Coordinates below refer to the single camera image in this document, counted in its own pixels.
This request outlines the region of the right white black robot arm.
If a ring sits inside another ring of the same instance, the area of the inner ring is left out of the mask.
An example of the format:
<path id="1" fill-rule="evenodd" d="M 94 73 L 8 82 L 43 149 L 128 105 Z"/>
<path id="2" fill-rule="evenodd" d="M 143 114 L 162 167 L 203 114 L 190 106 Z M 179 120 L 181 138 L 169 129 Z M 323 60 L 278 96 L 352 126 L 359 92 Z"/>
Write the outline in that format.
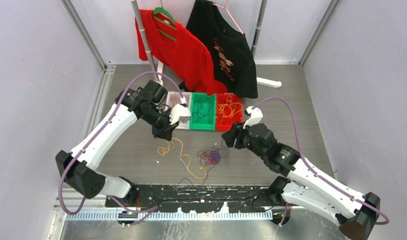
<path id="1" fill-rule="evenodd" d="M 235 122 L 221 137 L 227 147 L 248 149 L 279 175 L 267 190 L 274 205 L 288 203 L 310 210 L 338 226 L 350 240 L 369 238 L 380 215 L 376 194 L 363 194 L 330 177 L 297 150 L 278 142 L 263 123 Z"/>

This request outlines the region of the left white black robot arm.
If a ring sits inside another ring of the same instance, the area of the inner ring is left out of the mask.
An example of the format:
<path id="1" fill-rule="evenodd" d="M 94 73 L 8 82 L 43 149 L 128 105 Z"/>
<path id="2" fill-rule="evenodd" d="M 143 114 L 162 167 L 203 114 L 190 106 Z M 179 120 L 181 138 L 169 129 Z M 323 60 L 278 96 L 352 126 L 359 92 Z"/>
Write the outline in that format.
<path id="1" fill-rule="evenodd" d="M 167 95 L 168 91 L 153 80 L 137 90 L 121 91 L 108 114 L 81 143 L 56 155 L 63 182 L 86 199 L 103 194 L 116 197 L 126 207 L 134 205 L 138 198 L 134 184 L 124 177 L 100 173 L 97 168 L 123 132 L 138 120 L 151 125 L 153 137 L 172 139 L 179 123 L 169 109 L 160 109 Z"/>

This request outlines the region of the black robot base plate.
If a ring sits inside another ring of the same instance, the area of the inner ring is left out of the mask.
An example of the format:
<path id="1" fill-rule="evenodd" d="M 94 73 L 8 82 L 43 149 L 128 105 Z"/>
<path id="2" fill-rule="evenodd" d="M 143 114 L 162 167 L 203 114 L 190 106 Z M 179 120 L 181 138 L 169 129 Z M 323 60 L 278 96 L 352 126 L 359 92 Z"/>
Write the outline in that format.
<path id="1" fill-rule="evenodd" d="M 158 206 L 161 213 L 259 213 L 271 207 L 283 207 L 283 200 L 269 198 L 268 186 L 260 185 L 163 185 L 139 184 L 128 208 L 149 209 Z"/>

